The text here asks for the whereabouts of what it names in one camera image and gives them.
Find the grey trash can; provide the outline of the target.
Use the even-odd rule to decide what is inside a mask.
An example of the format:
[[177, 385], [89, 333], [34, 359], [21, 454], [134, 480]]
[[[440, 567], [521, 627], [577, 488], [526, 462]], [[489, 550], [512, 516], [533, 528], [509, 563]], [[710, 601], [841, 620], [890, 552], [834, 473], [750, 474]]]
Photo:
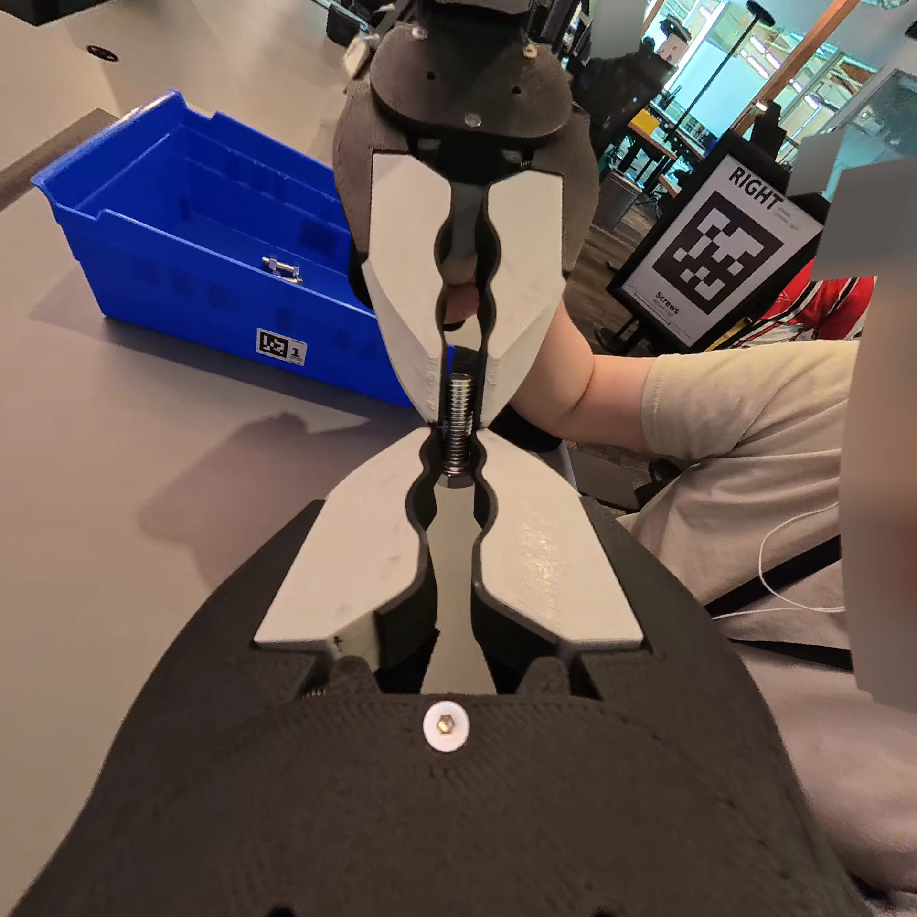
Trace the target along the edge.
[[640, 195], [641, 189], [638, 184], [620, 171], [609, 171], [600, 182], [592, 224], [612, 234]]

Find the person's beige shirt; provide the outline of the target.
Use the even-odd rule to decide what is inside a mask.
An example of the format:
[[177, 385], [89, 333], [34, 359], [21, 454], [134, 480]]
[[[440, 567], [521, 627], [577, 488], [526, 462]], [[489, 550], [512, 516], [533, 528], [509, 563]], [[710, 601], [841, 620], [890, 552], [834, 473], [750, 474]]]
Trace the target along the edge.
[[[621, 524], [704, 606], [839, 534], [842, 435], [858, 344], [659, 357], [649, 453], [682, 474]], [[840, 666], [836, 561], [719, 622], [764, 697], [833, 850], [874, 915], [915, 915], [915, 714]]]

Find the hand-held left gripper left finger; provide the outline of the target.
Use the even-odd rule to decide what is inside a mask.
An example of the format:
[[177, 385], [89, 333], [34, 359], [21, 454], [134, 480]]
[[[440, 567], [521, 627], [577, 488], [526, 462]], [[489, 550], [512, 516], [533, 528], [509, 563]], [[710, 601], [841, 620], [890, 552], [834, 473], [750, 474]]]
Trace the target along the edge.
[[358, 657], [387, 673], [429, 643], [438, 446], [429, 427], [413, 430], [329, 493], [258, 626], [258, 648]]

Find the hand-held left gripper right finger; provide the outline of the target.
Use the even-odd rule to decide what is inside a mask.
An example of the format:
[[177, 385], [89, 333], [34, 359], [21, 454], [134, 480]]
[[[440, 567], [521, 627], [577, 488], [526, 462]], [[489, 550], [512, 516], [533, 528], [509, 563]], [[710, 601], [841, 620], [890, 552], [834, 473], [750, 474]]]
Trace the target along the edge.
[[579, 492], [490, 430], [472, 445], [471, 625], [498, 677], [521, 678], [535, 659], [569, 668], [584, 654], [640, 648], [644, 632]]

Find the black floor lamp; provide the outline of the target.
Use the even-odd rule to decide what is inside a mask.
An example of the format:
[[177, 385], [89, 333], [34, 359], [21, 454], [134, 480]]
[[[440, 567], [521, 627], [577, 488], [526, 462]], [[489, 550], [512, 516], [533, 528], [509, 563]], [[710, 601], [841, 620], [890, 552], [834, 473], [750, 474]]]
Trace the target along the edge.
[[765, 26], [770, 28], [775, 25], [775, 18], [770, 14], [765, 6], [762, 6], [757, 1], [746, 1], [746, 10], [750, 15], [751, 19], [747, 23], [744, 31], [736, 39], [730, 50], [725, 55], [724, 59], [716, 66], [713, 72], [710, 74], [710, 77], [703, 85], [701, 90], [696, 94], [694, 99], [690, 102], [687, 108], [680, 115], [678, 120], [671, 126], [669, 132], [666, 135], [667, 140], [674, 138], [680, 131], [682, 124], [685, 120], [692, 114], [694, 107], [697, 103], [708, 93], [708, 91], [713, 86], [714, 82], [720, 75], [720, 73], [725, 69], [727, 63], [739, 52], [744, 45], [746, 44], [748, 38], [754, 32], [755, 27], [759, 22], [764, 22]]

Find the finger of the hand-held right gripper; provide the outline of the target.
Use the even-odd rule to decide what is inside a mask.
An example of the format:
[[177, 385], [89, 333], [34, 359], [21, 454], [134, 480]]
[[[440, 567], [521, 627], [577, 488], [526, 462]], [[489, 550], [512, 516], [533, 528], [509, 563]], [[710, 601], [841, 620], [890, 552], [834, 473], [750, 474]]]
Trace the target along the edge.
[[565, 286], [563, 180], [520, 172], [490, 186], [483, 206], [486, 360], [478, 423], [510, 402], [541, 349]]
[[440, 417], [447, 353], [437, 319], [445, 291], [437, 241], [450, 210], [449, 182], [429, 166], [408, 154], [373, 154], [362, 273], [395, 375], [428, 425]]

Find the silver hex bolt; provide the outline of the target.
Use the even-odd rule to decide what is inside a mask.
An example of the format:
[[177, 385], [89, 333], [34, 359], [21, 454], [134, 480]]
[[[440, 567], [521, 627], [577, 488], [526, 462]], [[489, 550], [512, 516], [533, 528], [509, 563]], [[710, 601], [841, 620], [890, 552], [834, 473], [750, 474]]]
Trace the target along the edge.
[[449, 490], [463, 489], [472, 483], [474, 397], [475, 382], [469, 373], [453, 372], [448, 376], [440, 429], [443, 471], [439, 486]]

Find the person's right hand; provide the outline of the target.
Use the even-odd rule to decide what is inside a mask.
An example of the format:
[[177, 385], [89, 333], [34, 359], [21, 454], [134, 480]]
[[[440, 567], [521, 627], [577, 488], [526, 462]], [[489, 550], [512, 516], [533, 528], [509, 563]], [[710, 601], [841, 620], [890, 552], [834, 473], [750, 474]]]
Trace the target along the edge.
[[467, 320], [476, 316], [479, 303], [479, 292], [473, 281], [448, 285], [446, 288], [443, 330], [454, 331], [459, 329]]

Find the black framed marker sign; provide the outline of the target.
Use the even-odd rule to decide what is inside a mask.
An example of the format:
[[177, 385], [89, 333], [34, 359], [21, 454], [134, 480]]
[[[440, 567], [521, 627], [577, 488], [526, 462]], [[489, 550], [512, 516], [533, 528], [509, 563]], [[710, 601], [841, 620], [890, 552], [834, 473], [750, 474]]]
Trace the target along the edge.
[[790, 173], [728, 131], [607, 287], [630, 320], [600, 344], [631, 356], [709, 350], [760, 315], [817, 252], [831, 202], [789, 194]]

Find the blue plastic bin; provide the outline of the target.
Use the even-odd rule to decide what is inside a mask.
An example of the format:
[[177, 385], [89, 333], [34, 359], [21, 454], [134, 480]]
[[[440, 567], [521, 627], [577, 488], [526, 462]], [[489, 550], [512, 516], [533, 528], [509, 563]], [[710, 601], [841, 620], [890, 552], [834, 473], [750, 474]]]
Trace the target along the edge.
[[[107, 317], [413, 409], [349, 281], [333, 170], [169, 91], [31, 182]], [[262, 257], [301, 268], [277, 279]]]

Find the person's right forearm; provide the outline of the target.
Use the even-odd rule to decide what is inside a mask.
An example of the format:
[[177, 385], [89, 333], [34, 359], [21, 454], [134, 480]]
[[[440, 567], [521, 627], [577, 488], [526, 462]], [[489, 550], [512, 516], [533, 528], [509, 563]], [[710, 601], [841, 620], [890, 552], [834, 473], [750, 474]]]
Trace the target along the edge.
[[658, 364], [594, 354], [560, 302], [509, 406], [554, 437], [649, 453], [644, 393]]

